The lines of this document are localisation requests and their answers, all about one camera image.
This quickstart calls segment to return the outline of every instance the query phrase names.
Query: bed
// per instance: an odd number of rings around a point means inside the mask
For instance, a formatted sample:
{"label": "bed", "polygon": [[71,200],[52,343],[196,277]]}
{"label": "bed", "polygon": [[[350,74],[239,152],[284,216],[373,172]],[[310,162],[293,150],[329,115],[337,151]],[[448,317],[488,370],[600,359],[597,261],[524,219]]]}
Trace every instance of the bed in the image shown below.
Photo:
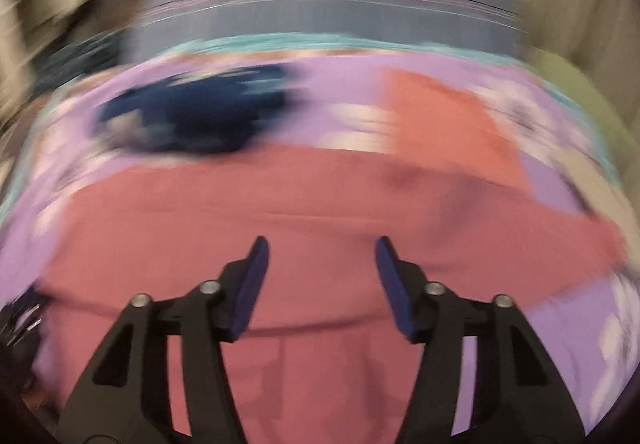
{"label": "bed", "polygon": [[[603,20],[605,11],[589,20]],[[380,291],[360,263],[384,229],[397,233],[394,242],[428,274],[463,296],[513,296],[558,367],[585,429],[602,432],[598,423],[629,395],[625,387],[640,362],[633,211],[638,147],[623,113],[636,109],[632,76],[613,83],[610,75],[622,70],[620,63],[594,59],[586,70],[594,84],[547,51],[586,58],[602,42],[604,24],[579,38],[576,26],[561,34],[549,26],[538,43],[543,49],[525,56],[524,33],[535,34],[530,13],[519,13],[515,0],[143,0],[124,31],[122,61],[130,65],[55,90],[14,156],[5,186],[1,299],[34,280],[56,298],[36,366],[41,380],[63,404],[131,296],[141,290],[157,299],[183,294],[235,259],[246,246],[247,227],[260,225],[265,232],[254,236],[266,234],[287,254],[276,260],[281,271],[268,282],[244,349],[225,350],[249,438],[293,442],[311,432],[318,443],[346,434],[388,442],[402,418],[417,354],[395,334]],[[591,50],[580,47],[587,43]],[[247,152],[149,155],[108,150],[95,138],[100,106],[129,89],[257,64],[286,66],[295,74],[287,91],[300,102]],[[615,110],[596,88],[599,81],[607,82],[599,85],[604,93],[612,88]],[[473,113],[471,105],[459,104],[470,96],[480,104]],[[444,128],[439,123],[446,117],[451,122]],[[482,135],[468,133],[476,130]],[[430,148],[452,139],[455,150]],[[478,154],[469,157],[473,150]],[[559,151],[571,157],[558,157]],[[413,184],[394,182],[390,176],[398,173]],[[438,196],[439,188],[430,187],[436,182],[453,191],[440,205],[427,206],[420,196]],[[276,191],[287,186],[286,199],[278,198]],[[495,186],[501,196],[490,206]],[[340,195],[323,193],[336,188]],[[298,196],[295,189],[304,191]],[[385,198],[390,209],[408,207],[406,214],[401,221],[384,208],[372,210],[357,199],[359,192]],[[521,252],[508,254],[497,244],[486,260],[481,250],[465,246],[463,254],[484,262],[482,280],[443,249],[491,242],[465,234],[461,226],[471,218],[462,215],[453,227],[424,223],[431,216],[458,218],[467,193],[478,198],[468,206],[482,211],[474,217],[479,225],[490,218],[498,233],[511,222],[507,239],[510,231],[532,236],[521,241]],[[500,220],[509,217],[500,216],[505,197],[513,201],[514,220]],[[326,219],[318,217],[326,211]],[[274,214],[290,218],[276,221]],[[615,221],[624,240],[603,218]],[[145,223],[155,229],[146,230]],[[433,236],[446,226],[447,236],[441,247],[430,245],[404,224]],[[135,236],[123,234],[127,227]],[[202,233],[219,242],[207,245]],[[307,233],[322,233],[322,244],[315,247]],[[172,240],[179,240],[178,250]],[[536,244],[554,244],[565,268],[559,270],[555,251],[548,260],[526,251]],[[514,274],[507,262],[532,270]],[[454,432],[469,424],[473,345],[465,342]],[[335,348],[342,352],[328,350]],[[315,376],[301,379],[310,366]],[[188,432],[178,371],[173,354],[175,424]],[[377,388],[376,407],[359,394],[367,388]],[[318,398],[325,399],[321,416]],[[315,414],[314,421],[305,413]]]}

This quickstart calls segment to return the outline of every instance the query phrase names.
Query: beige cloth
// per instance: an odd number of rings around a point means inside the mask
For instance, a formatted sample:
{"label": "beige cloth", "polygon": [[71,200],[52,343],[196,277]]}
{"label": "beige cloth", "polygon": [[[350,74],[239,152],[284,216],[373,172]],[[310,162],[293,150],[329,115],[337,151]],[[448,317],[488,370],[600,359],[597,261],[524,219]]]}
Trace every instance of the beige cloth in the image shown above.
{"label": "beige cloth", "polygon": [[618,225],[625,239],[627,267],[640,274],[640,228],[631,202],[620,186],[611,185],[591,159],[574,148],[557,151],[555,158],[584,203]]}

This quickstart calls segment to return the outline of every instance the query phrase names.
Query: green pillow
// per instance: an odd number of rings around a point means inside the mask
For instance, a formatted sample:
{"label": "green pillow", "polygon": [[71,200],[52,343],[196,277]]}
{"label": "green pillow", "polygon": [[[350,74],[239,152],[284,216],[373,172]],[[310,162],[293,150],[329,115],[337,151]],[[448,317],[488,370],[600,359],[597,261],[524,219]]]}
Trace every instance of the green pillow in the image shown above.
{"label": "green pillow", "polygon": [[615,108],[580,69],[557,54],[540,49],[529,53],[532,70],[579,104],[598,127],[616,166],[623,170],[639,153],[640,144],[626,128]]}

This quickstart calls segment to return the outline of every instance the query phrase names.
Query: navy blue garment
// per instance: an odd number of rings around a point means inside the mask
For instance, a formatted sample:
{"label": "navy blue garment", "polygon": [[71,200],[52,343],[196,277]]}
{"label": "navy blue garment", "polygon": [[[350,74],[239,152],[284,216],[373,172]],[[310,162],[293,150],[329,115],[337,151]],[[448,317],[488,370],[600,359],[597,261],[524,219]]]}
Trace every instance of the navy blue garment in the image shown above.
{"label": "navy blue garment", "polygon": [[192,74],[174,76],[132,88],[105,103],[98,129],[108,131],[111,119],[138,111],[135,124],[126,127],[135,130],[132,148],[235,151],[281,115],[287,105],[285,78],[280,65],[247,67],[195,80]]}

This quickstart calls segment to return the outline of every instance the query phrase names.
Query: metal bolt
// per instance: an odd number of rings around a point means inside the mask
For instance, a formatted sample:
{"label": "metal bolt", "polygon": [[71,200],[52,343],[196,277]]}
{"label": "metal bolt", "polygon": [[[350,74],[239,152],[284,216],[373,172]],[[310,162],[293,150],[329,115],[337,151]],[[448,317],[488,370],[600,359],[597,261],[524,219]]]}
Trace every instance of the metal bolt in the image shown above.
{"label": "metal bolt", "polygon": [[149,294],[144,294],[143,292],[136,294],[131,298],[131,304],[134,307],[145,307],[149,305],[149,302],[151,302],[151,296],[149,296]]}
{"label": "metal bolt", "polygon": [[207,280],[200,284],[200,292],[203,294],[215,294],[219,290],[220,284],[216,280]]}
{"label": "metal bolt", "polygon": [[440,296],[447,291],[447,288],[439,281],[430,281],[425,287],[424,291],[430,296]]}
{"label": "metal bolt", "polygon": [[496,296],[494,299],[494,303],[498,307],[503,308],[513,307],[514,305],[513,298],[511,296],[507,296],[506,294],[498,294],[498,296]]}

